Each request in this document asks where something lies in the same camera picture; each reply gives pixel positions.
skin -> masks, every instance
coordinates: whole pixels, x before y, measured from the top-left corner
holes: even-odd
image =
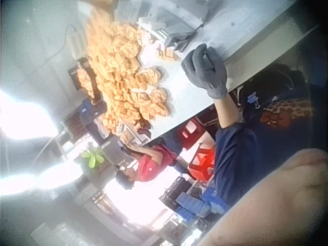
[[[156,150],[153,150],[153,149],[150,149],[150,148],[132,146],[132,145],[129,145],[128,147],[131,150],[134,150],[134,151],[149,155],[155,163],[157,163],[158,165],[161,165],[162,160],[163,160],[163,154],[160,153],[159,151],[156,151]]]
[[[139,175],[136,170],[133,168],[127,168],[124,171],[124,174],[127,175],[129,181],[138,181],[139,180]]]
[[[241,122],[238,108],[229,94],[222,99],[215,99],[214,105],[222,128]]]
[[[327,153],[297,152],[237,202],[200,242],[211,245],[302,245],[328,204]]]

gray glove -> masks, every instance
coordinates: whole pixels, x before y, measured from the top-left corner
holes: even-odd
[[[213,99],[224,98],[227,91],[227,70],[213,47],[199,45],[181,64],[188,79],[195,86],[207,90]]]

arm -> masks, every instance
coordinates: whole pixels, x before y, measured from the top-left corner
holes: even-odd
[[[214,105],[222,128],[241,122],[238,108],[229,94],[222,99],[214,99]]]
[[[212,99],[222,128],[240,122],[237,106],[227,90],[227,70],[216,50],[206,44],[191,51],[181,64],[188,79]]]
[[[154,162],[156,162],[158,165],[161,165],[162,160],[163,160],[163,154],[160,153],[159,151],[152,150],[150,148],[145,148],[145,147],[130,146],[130,148],[134,151],[149,155]]]

chair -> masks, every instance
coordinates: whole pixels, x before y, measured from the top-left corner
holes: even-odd
[[[196,158],[199,161],[198,165],[193,164]],[[212,176],[212,174],[209,173],[209,168],[214,168],[214,159],[215,147],[211,149],[204,149],[200,144],[188,166],[188,170],[197,180],[207,181]]]
[[[205,132],[205,127],[196,118],[192,118],[178,129],[178,137],[183,148],[189,150]]]

red shirt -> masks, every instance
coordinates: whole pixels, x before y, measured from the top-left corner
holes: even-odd
[[[168,165],[172,164],[176,159],[176,155],[163,145],[153,147],[163,154],[161,164],[157,164],[149,155],[144,155],[138,163],[139,181],[148,182],[157,177]]]

